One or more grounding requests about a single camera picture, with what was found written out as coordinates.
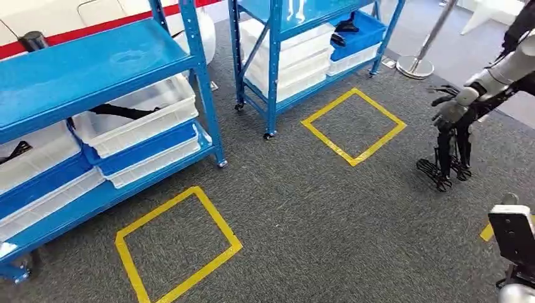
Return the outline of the standby robot grey hand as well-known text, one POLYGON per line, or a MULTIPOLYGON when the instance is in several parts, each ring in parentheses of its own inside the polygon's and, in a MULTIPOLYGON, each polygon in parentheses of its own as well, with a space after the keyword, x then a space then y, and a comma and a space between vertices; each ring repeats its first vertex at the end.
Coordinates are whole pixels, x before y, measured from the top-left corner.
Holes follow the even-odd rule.
POLYGON ((455 124, 466 112, 468 105, 474 100, 470 88, 457 88, 452 85, 431 86, 428 93, 441 93, 442 96, 432 101, 431 106, 440 106, 432 117, 433 125, 437 129, 445 129, 455 124))

